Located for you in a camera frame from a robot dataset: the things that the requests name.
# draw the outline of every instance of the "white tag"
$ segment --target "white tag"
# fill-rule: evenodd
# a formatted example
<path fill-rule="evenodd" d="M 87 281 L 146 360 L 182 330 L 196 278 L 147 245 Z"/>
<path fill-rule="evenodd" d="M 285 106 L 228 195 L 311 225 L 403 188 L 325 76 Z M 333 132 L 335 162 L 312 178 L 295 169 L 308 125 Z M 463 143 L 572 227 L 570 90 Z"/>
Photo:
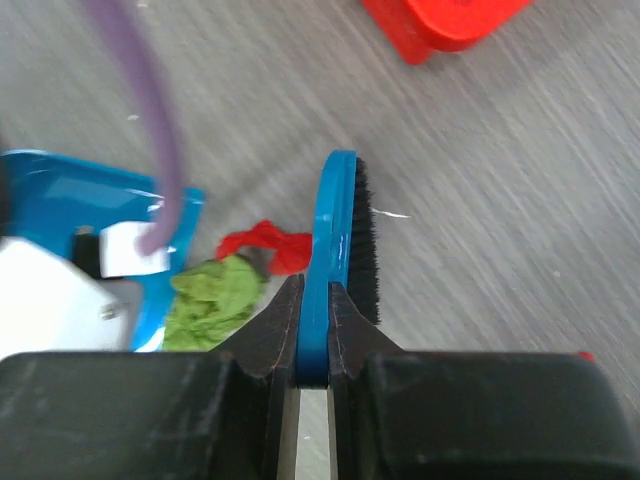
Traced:
<path fill-rule="evenodd" d="M 100 273 L 103 277 L 151 275 L 169 270 L 167 248 L 146 257 L 138 252 L 138 238 L 150 226 L 148 222 L 120 222 L 100 232 Z"/>
<path fill-rule="evenodd" d="M 25 239 L 1 242 L 0 292 L 0 360 L 20 352 L 129 346 L 129 323 L 118 300 Z"/>

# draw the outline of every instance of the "gray floor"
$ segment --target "gray floor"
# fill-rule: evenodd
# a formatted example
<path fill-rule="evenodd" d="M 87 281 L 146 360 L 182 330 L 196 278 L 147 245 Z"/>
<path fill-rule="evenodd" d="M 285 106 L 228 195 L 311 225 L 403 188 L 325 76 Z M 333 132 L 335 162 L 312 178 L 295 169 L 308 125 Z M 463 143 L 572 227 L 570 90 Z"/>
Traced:
<path fill-rule="evenodd" d="M 463 56 L 404 65 L 356 0 L 132 0 L 167 67 L 194 261 L 267 217 L 308 230 L 327 153 L 368 161 L 383 329 L 408 348 L 589 350 L 640 409 L 640 3 L 540 0 Z M 12 146 L 133 170 L 126 91 L 71 0 L 2 0 Z M 322 394 L 300 478 L 328 478 Z"/>

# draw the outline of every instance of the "red object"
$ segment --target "red object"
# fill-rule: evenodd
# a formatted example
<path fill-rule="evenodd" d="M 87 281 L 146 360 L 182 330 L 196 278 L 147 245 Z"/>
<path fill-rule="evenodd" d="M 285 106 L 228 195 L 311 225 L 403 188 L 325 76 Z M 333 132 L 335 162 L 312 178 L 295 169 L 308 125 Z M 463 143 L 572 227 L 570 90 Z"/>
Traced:
<path fill-rule="evenodd" d="M 293 275 L 309 266 L 311 234 L 287 233 L 269 220 L 262 220 L 251 230 L 227 235 L 216 249 L 216 260 L 233 255 L 242 247 L 275 250 L 269 271 L 274 275 Z"/>
<path fill-rule="evenodd" d="M 465 50 L 532 0 L 362 0 L 405 61 Z"/>

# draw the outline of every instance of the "brush bristles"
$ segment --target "brush bristles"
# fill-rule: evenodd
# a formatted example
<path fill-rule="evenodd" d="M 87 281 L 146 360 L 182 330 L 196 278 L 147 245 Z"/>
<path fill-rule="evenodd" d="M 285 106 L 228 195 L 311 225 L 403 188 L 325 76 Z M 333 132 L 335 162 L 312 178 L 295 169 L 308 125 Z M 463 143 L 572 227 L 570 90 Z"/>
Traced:
<path fill-rule="evenodd" d="M 362 316 L 374 325 L 380 323 L 379 287 L 371 192 L 368 186 L 366 166 L 362 160 L 358 159 L 353 198 L 347 293 Z"/>

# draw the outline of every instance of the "red fabric scrap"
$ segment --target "red fabric scrap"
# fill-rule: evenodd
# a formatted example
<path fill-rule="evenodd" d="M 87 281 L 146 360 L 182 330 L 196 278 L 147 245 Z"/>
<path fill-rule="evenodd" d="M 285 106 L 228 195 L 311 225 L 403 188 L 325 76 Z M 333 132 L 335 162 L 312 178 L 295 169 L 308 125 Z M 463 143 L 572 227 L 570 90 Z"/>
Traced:
<path fill-rule="evenodd" d="M 242 247 L 275 250 L 268 266 L 273 275 L 293 275 L 305 270 L 311 261 L 310 233 L 287 233 L 269 220 L 262 220 L 251 230 L 223 238 L 216 249 L 216 260 L 233 255 Z"/>

